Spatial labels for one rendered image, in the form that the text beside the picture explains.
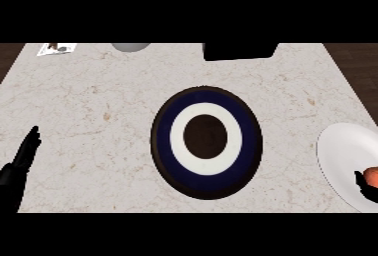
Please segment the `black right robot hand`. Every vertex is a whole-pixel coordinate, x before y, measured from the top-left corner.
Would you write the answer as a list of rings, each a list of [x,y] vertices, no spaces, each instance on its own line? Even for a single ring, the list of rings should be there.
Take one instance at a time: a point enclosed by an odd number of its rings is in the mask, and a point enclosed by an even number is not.
[[[370,200],[378,204],[378,188],[367,184],[363,178],[363,174],[358,171],[354,172],[354,176],[355,176],[355,184],[360,188],[361,195],[367,200]]]

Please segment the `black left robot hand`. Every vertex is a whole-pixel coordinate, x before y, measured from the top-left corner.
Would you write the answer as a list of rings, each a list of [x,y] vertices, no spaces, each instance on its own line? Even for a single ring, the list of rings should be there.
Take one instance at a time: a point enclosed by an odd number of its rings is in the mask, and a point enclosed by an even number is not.
[[[0,214],[13,214],[18,210],[26,176],[39,144],[38,127],[33,126],[20,143],[13,161],[0,169]]]

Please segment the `orange squash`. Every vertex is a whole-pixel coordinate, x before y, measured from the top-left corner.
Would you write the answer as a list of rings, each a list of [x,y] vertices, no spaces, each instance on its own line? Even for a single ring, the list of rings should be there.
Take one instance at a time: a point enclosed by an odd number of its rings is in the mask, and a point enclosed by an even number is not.
[[[363,171],[363,178],[367,185],[378,188],[378,167],[370,167]]]

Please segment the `blue and white ringed plate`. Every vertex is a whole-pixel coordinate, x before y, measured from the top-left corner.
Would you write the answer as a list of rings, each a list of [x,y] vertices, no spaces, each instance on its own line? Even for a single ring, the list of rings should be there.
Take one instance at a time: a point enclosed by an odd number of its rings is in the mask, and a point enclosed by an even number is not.
[[[171,96],[151,123],[150,154],[163,180],[185,196],[213,200],[236,193],[262,154],[259,125],[241,99],[210,86]]]

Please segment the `white printed card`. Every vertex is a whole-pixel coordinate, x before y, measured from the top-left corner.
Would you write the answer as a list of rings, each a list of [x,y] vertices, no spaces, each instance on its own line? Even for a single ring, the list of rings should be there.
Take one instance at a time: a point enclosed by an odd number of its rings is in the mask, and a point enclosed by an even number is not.
[[[44,43],[36,55],[45,56],[45,55],[58,55],[58,54],[70,53],[75,50],[75,48],[76,48],[75,43],[58,43],[55,46],[52,46],[49,43]]]

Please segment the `grey round container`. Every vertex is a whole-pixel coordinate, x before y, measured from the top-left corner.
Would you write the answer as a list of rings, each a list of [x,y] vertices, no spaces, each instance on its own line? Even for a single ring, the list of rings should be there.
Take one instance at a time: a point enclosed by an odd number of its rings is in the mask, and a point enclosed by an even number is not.
[[[148,46],[148,44],[147,43],[113,43],[112,46],[117,51],[131,53],[143,50]]]

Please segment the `black box appliance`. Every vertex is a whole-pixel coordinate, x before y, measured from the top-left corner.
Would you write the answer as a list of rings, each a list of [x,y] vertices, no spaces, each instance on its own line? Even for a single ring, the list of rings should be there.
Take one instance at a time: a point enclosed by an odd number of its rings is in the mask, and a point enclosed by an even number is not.
[[[206,61],[270,58],[275,43],[203,43],[202,52]]]

